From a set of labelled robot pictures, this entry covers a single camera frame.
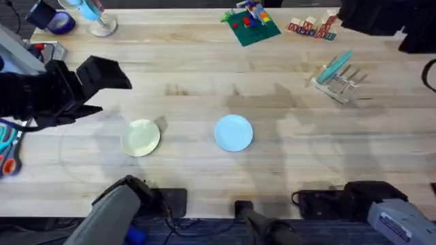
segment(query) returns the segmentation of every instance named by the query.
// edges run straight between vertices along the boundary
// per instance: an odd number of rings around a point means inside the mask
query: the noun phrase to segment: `lego set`
[[[246,10],[240,13],[235,13],[234,10],[227,11],[221,22],[228,22],[242,46],[281,34],[259,0],[242,1],[236,6]]]

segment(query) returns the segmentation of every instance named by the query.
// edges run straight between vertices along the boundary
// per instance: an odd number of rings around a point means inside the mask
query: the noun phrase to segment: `blue object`
[[[102,12],[92,3],[84,0],[79,6],[80,14],[88,20],[97,20],[102,16]]]
[[[47,29],[55,35],[69,33],[76,26],[76,21],[67,12],[57,12],[48,23]]]
[[[315,35],[315,33],[316,33],[316,30],[315,29],[311,29],[310,31],[306,32],[306,35],[308,35],[309,37],[313,37]]]
[[[305,35],[306,34],[306,29],[304,29],[302,27],[297,27],[297,33],[301,34],[301,35]]]
[[[248,18],[250,20],[250,27],[256,27],[256,21],[254,18],[250,15],[251,18]]]
[[[125,244],[129,245],[142,245],[145,243],[146,236],[145,233],[133,226],[129,227],[127,234],[125,236]]]
[[[0,126],[0,152],[3,152],[7,146],[12,143],[12,140],[16,137],[16,130],[9,126]]]
[[[216,143],[229,152],[244,150],[253,140],[253,127],[250,122],[239,115],[227,115],[215,125]]]
[[[321,73],[319,78],[317,79],[319,84],[325,83],[328,79],[330,79],[333,74],[335,74],[346,62],[349,60],[353,51],[346,52],[343,56],[339,57],[333,64],[326,68],[325,71]]]

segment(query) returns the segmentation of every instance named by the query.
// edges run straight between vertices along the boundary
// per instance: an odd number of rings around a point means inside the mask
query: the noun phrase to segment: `black mount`
[[[255,234],[265,245],[305,244],[285,221],[278,218],[267,218],[254,211],[251,201],[236,201],[234,210],[236,221],[245,221],[247,224],[248,245],[255,244]]]
[[[348,182],[343,191],[301,190],[292,197],[300,208],[300,215],[311,220],[347,220],[366,222],[369,208],[384,199],[402,199],[407,196],[384,181]]]

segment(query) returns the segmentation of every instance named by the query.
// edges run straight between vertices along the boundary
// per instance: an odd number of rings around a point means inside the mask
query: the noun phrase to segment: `blue plate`
[[[214,131],[216,143],[224,150],[238,152],[253,140],[253,127],[239,115],[227,115],[218,120]]]

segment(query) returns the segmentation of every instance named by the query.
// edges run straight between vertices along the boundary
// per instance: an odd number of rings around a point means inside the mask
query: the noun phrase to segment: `green lego baseplate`
[[[269,15],[268,17],[270,18],[270,21],[266,22],[265,24],[262,24],[260,20],[255,19],[255,27],[245,27],[243,18],[248,17],[249,15],[250,13],[248,11],[244,11],[233,14],[228,18],[230,28],[233,30],[242,46],[254,44],[258,41],[262,41],[263,39],[281,34],[279,28],[277,28],[277,25],[275,25],[271,16]]]

